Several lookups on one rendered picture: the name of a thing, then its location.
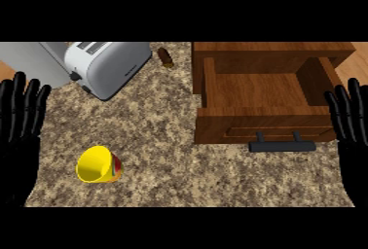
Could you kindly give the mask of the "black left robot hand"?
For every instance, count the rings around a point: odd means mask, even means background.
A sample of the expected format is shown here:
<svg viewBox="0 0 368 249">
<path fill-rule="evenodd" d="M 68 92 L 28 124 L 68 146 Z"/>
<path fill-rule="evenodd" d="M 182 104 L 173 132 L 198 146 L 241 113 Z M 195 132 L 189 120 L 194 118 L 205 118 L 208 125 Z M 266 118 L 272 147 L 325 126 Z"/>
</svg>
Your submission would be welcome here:
<svg viewBox="0 0 368 249">
<path fill-rule="evenodd" d="M 24 207 L 35 185 L 50 91 L 22 71 L 0 83 L 0 208 Z"/>
</svg>

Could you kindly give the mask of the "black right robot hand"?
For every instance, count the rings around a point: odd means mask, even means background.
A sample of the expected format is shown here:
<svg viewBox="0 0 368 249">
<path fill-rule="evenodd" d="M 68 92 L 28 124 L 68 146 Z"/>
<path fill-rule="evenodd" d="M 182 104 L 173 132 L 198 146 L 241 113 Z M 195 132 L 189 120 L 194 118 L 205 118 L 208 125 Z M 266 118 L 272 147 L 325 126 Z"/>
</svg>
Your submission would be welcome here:
<svg viewBox="0 0 368 249">
<path fill-rule="evenodd" d="M 341 183 L 356 207 L 368 208 L 368 85 L 356 78 L 324 93 L 338 140 Z"/>
</svg>

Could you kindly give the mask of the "yellow cup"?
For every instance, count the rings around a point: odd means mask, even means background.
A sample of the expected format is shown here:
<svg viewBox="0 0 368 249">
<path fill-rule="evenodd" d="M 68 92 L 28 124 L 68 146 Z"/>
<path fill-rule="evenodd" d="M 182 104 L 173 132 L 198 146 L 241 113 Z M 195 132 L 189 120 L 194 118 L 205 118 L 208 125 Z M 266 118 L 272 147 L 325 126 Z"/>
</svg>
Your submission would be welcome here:
<svg viewBox="0 0 368 249">
<path fill-rule="evenodd" d="M 93 146 L 78 157 L 75 172 L 84 183 L 112 183 L 120 179 L 124 168 L 109 149 Z"/>
</svg>

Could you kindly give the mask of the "wooden drawer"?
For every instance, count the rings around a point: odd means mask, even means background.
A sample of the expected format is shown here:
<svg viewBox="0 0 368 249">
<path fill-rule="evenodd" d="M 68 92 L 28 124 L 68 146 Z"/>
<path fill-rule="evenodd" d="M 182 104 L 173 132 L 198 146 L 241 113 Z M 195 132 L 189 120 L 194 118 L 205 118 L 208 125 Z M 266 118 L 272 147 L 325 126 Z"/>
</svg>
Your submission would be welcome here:
<svg viewBox="0 0 368 249">
<path fill-rule="evenodd" d="M 220 74 L 204 59 L 202 107 L 194 142 L 244 144 L 262 133 L 269 141 L 330 142 L 337 136 L 324 92 L 341 83 L 331 61 L 310 57 L 293 73 Z"/>
</svg>

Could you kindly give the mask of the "grey flat appliance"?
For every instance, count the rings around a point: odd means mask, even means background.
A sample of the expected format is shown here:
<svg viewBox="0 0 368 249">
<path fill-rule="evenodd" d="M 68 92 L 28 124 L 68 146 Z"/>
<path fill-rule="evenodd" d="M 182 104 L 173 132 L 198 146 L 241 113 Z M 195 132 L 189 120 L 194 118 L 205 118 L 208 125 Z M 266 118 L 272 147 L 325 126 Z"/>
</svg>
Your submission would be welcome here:
<svg viewBox="0 0 368 249">
<path fill-rule="evenodd" d="M 56 89 L 71 80 L 63 61 L 66 49 L 65 42 L 0 42 L 0 60 L 24 71 L 28 79 L 38 79 Z"/>
</svg>

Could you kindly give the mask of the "silver toaster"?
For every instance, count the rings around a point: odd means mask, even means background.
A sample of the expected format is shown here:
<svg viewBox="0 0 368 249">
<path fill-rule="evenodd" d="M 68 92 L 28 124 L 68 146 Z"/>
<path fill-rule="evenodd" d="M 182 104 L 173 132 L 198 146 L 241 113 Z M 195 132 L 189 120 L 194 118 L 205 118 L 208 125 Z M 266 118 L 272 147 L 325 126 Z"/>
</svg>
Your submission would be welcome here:
<svg viewBox="0 0 368 249">
<path fill-rule="evenodd" d="M 148 42 L 74 42 L 65 52 L 69 78 L 108 101 L 152 56 Z"/>
</svg>

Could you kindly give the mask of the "wooden cabinet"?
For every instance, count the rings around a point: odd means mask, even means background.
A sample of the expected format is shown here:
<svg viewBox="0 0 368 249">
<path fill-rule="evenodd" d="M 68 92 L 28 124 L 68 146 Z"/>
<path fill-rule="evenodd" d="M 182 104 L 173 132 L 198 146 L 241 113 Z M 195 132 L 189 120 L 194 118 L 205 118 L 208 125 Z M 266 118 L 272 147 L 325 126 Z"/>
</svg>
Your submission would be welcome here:
<svg viewBox="0 0 368 249">
<path fill-rule="evenodd" d="M 350 42 L 192 42 L 192 93 L 201 93 L 204 59 L 220 74 L 294 73 L 309 57 L 325 57 L 334 68 L 355 52 Z"/>
</svg>

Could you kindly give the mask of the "brown bottle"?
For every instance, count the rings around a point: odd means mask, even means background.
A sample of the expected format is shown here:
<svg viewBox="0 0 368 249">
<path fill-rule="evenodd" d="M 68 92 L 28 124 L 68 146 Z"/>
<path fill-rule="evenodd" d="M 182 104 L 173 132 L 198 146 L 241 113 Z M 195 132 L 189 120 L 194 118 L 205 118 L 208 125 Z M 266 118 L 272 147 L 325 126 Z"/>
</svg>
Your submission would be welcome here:
<svg viewBox="0 0 368 249">
<path fill-rule="evenodd" d="M 168 54 L 168 51 L 164 48 L 158 49 L 158 57 L 161 59 L 163 66 L 171 68 L 174 66 L 174 62 Z"/>
</svg>

